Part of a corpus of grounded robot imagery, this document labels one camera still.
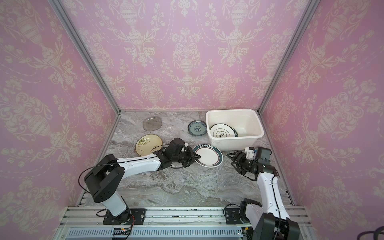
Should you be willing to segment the green red rim plate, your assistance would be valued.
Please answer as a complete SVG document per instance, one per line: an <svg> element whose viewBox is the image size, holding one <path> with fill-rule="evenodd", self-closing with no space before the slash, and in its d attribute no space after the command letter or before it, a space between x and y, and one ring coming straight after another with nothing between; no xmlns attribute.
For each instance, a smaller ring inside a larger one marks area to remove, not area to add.
<svg viewBox="0 0 384 240"><path fill-rule="evenodd" d="M197 145L193 148L193 152L200 156L200 158L196 158L196 162L206 168L216 168L224 160L222 152L209 144Z"/></svg>

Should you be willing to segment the small blue patterned plate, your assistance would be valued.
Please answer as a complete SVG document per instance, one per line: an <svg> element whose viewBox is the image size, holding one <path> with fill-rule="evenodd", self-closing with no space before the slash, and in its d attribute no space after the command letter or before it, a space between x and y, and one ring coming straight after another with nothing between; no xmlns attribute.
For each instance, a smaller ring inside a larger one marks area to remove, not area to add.
<svg viewBox="0 0 384 240"><path fill-rule="evenodd" d="M194 120L189 123L188 132L196 137L203 136L208 132L207 124L201 120Z"/></svg>

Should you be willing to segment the white plastic bin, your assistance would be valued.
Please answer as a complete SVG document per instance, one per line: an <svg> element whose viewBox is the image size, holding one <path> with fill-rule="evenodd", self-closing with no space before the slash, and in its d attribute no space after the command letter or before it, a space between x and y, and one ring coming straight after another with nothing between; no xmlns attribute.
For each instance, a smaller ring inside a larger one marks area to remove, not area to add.
<svg viewBox="0 0 384 240"><path fill-rule="evenodd" d="M221 151L252 147L265 134L259 116L251 109L208 111L206 123L210 144Z"/></svg>

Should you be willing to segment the white clover emblem plate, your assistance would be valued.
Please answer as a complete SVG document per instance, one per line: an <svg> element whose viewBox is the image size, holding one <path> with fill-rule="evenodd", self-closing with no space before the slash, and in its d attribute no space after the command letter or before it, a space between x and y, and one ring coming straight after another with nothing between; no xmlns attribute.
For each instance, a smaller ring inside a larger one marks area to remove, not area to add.
<svg viewBox="0 0 384 240"><path fill-rule="evenodd" d="M210 133L214 138L234 138L234 132L226 124L215 124L210 128Z"/></svg>

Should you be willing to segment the cream plate with grass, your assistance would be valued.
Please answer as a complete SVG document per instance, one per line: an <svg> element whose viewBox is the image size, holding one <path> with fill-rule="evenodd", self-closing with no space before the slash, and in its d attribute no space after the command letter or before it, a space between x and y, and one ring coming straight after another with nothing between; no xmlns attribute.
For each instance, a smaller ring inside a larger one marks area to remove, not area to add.
<svg viewBox="0 0 384 240"><path fill-rule="evenodd" d="M135 150L140 156L147 156L153 151L159 150L162 145L163 141L159 136L149 134L141 137L137 141Z"/></svg>

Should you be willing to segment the green rim Hao Wei plate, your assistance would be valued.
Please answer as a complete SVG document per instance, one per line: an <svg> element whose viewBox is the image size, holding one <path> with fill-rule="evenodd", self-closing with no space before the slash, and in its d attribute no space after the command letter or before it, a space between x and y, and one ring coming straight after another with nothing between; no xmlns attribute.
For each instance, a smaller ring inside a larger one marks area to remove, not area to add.
<svg viewBox="0 0 384 240"><path fill-rule="evenodd" d="M231 129L233 130L235 137L238 137L239 136L238 132L234 128L232 128L232 127L231 127Z"/></svg>

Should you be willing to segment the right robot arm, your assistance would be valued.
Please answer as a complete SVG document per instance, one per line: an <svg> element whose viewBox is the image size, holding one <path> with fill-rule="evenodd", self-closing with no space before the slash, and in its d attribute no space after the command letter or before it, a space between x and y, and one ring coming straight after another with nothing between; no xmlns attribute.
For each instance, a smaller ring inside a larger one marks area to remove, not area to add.
<svg viewBox="0 0 384 240"><path fill-rule="evenodd" d="M242 222L252 225L253 240L298 240L299 224L291 219L283 204L278 187L279 173L271 165L272 151L263 147L248 147L227 154L231 166L242 176L253 174L261 192L262 201L244 199L239 214Z"/></svg>

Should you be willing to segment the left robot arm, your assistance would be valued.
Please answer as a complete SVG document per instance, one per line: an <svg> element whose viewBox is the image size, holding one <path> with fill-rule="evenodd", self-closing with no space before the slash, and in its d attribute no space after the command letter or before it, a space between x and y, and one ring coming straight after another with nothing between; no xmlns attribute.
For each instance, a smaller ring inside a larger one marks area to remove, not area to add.
<svg viewBox="0 0 384 240"><path fill-rule="evenodd" d="M147 172L157 172L179 163L187 168L199 160L201 156L194 152L185 141L173 139L169 144L154 147L151 153L143 157L116 158L106 155L94 167L82 172L88 193L95 203L105 207L104 225L130 225L136 223L126 201L117 192L122 180Z"/></svg>

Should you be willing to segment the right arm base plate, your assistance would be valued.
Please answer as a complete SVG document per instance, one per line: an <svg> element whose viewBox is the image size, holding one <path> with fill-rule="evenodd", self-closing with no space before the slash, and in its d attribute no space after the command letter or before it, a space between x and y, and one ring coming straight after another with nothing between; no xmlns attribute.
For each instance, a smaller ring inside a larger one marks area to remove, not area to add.
<svg viewBox="0 0 384 240"><path fill-rule="evenodd" d="M247 205L245 209L226 208L224 209L224 217L227 225L251 224L256 226L266 219L263 208L257 205Z"/></svg>

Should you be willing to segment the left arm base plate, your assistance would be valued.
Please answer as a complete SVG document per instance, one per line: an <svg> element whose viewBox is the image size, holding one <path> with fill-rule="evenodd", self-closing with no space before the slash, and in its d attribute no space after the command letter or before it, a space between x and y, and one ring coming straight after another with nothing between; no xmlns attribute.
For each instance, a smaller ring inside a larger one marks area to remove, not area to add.
<svg viewBox="0 0 384 240"><path fill-rule="evenodd" d="M146 209L128 209L115 217L110 210L104 216L103 225L143 225L146 217Z"/></svg>

